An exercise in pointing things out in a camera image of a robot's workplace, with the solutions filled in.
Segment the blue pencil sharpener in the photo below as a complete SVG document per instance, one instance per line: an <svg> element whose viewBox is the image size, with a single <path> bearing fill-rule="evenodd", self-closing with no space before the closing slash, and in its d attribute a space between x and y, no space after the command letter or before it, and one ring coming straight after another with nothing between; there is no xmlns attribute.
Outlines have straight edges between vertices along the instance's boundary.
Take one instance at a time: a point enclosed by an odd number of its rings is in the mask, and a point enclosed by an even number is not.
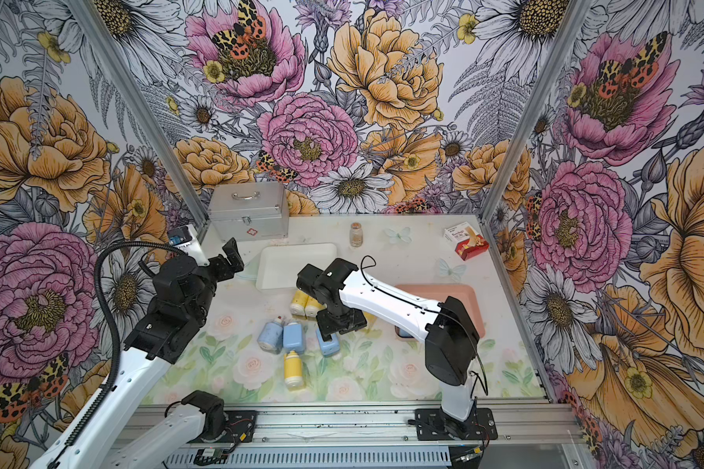
<svg viewBox="0 0 704 469"><path fill-rule="evenodd" d="M335 333L332 333L329 339L325 339L320 330L317 329L316 338L319 349L324 357L332 357L340 352L340 343Z"/></svg>
<svg viewBox="0 0 704 469"><path fill-rule="evenodd" d="M295 352L302 355L305 352L305 336L303 326L299 322L288 322L283 329L283 348L286 353Z"/></svg>
<svg viewBox="0 0 704 469"><path fill-rule="evenodd" d="M281 353L284 344L284 325L282 317L266 322L257 338L259 348L274 355Z"/></svg>
<svg viewBox="0 0 704 469"><path fill-rule="evenodd" d="M410 334L409 332L406 332L404 329L399 328L398 326L396 326L395 332L398 337L403 338L403 339L413 339L414 338L414 336L412 336L412 334Z"/></svg>

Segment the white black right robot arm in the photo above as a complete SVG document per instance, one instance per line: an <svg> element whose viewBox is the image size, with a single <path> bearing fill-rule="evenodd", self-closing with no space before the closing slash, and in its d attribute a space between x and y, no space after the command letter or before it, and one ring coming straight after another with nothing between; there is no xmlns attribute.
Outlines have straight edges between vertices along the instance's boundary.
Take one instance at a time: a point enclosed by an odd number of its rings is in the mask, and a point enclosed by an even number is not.
<svg viewBox="0 0 704 469"><path fill-rule="evenodd" d="M317 314L324 340L365 328L365 314L371 314L424 344L426 369L441 388L438 412L414 419L428 437L479 440L487 436L475 416L476 387L488 390L478 353L480 337L459 299L448 296L438 301L406 293L341 258L324 270L306 265L297 275L296 286L324 306Z"/></svg>

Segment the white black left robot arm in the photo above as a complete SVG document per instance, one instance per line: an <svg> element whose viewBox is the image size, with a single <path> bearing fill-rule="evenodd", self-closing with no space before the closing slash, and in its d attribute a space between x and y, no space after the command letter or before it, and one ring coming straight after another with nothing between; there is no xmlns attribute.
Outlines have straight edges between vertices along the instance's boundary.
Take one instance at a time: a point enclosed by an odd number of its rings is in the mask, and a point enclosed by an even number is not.
<svg viewBox="0 0 704 469"><path fill-rule="evenodd" d="M244 269L236 240L210 259L196 242L165 250L174 256L153 277L156 294L148 313L123 344L113 346L107 378L33 467L154 468L187 443L228 433L223 400L196 391L132 443L113 448L142 400L207 323L217 285Z"/></svg>

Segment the yellow pencil sharpener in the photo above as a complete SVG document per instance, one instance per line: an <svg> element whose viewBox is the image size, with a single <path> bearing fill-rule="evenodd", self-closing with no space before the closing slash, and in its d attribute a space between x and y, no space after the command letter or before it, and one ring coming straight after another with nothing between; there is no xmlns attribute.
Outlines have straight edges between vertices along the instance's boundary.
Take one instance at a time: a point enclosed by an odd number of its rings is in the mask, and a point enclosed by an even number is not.
<svg viewBox="0 0 704 469"><path fill-rule="evenodd" d="M364 318L366 319L365 330L372 330L375 326L375 322L377 321L377 317L368 312L364 312Z"/></svg>
<svg viewBox="0 0 704 469"><path fill-rule="evenodd" d="M304 386L303 362L299 353L295 350L285 354L284 359L284 382L291 390L300 389Z"/></svg>
<svg viewBox="0 0 704 469"><path fill-rule="evenodd" d="M301 290L295 291L289 310L294 317L306 318L305 308L307 306L309 296Z"/></svg>
<svg viewBox="0 0 704 469"><path fill-rule="evenodd" d="M317 301L312 296L309 296L304 307L304 314L309 320L316 320L318 314L325 310L326 306L319 301Z"/></svg>

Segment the red white small box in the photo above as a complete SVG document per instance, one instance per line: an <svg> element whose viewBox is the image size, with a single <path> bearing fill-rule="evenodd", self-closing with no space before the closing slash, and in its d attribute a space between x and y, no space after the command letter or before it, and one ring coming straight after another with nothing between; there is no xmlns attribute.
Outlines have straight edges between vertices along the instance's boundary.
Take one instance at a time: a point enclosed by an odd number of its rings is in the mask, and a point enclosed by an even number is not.
<svg viewBox="0 0 704 469"><path fill-rule="evenodd" d="M489 250L489 243L469 222L444 230L444 238L453 245L455 254L467 261Z"/></svg>

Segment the white plastic tray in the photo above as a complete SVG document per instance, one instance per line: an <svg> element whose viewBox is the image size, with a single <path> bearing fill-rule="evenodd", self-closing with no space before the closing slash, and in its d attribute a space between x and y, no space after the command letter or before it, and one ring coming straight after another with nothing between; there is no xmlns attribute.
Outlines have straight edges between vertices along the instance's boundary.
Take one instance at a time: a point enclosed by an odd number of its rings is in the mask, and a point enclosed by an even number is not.
<svg viewBox="0 0 704 469"><path fill-rule="evenodd" d="M294 288L307 264L326 268L336 256L338 248L333 243L266 247L259 256L255 286L264 291Z"/></svg>

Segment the silver metal case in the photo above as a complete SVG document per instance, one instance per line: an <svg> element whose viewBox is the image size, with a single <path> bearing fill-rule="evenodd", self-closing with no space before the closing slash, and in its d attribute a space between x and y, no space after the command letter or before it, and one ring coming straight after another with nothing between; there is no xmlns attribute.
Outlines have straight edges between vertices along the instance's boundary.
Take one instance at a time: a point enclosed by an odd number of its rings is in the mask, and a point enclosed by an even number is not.
<svg viewBox="0 0 704 469"><path fill-rule="evenodd" d="M279 182L217 186L208 215L221 240L275 240L289 233L289 203Z"/></svg>

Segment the small glass bottle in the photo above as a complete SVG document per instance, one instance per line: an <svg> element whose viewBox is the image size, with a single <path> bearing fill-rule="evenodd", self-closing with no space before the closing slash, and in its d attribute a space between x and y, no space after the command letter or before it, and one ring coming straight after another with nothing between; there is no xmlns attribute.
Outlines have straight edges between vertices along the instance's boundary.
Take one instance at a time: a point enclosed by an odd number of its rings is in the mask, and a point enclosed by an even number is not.
<svg viewBox="0 0 704 469"><path fill-rule="evenodd" d="M353 248L361 247L364 243L363 227L358 222L352 223L350 226L349 243Z"/></svg>

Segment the pink plastic tray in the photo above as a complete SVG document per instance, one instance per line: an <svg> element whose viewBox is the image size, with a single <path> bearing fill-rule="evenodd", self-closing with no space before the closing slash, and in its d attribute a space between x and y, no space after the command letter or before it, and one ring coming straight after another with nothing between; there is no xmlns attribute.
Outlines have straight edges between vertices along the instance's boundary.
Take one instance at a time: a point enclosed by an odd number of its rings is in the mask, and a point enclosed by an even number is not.
<svg viewBox="0 0 704 469"><path fill-rule="evenodd" d="M471 318L473 325L480 338L485 336L485 325L479 309L477 297L474 289L469 285L451 285L444 283L437 285L436 283L428 283L427 285L396 285L400 290L412 295L437 300L444 302L449 296L454 297L463 303L467 314Z"/></svg>

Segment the aluminium rail frame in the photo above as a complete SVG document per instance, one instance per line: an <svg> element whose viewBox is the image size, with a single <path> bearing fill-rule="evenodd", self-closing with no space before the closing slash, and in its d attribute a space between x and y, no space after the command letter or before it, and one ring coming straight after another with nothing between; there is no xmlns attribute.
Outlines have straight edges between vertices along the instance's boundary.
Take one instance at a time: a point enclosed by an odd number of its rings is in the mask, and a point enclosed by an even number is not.
<svg viewBox="0 0 704 469"><path fill-rule="evenodd" d="M407 421L433 401L230 405L255 410L250 443L186 444L155 468L593 468L569 405L482 399L495 441L419 441Z"/></svg>

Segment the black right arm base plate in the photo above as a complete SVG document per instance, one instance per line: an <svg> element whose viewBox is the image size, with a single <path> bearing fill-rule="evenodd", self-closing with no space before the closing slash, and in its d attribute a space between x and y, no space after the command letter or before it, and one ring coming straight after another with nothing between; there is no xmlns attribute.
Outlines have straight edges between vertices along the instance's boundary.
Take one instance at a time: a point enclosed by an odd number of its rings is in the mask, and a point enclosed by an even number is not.
<svg viewBox="0 0 704 469"><path fill-rule="evenodd" d="M416 428L419 441L479 441L498 439L496 419L489 408L472 408L465 421L445 414L440 408L418 408L407 423Z"/></svg>

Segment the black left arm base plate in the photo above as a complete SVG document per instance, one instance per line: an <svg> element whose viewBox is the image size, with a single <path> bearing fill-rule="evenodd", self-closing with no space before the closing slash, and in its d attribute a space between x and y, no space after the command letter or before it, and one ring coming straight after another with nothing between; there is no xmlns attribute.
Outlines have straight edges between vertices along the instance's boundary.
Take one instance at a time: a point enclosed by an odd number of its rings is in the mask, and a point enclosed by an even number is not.
<svg viewBox="0 0 704 469"><path fill-rule="evenodd" d="M221 416L217 412L209 412L205 415L205 428L190 444L250 443L256 419L255 410L224 410Z"/></svg>

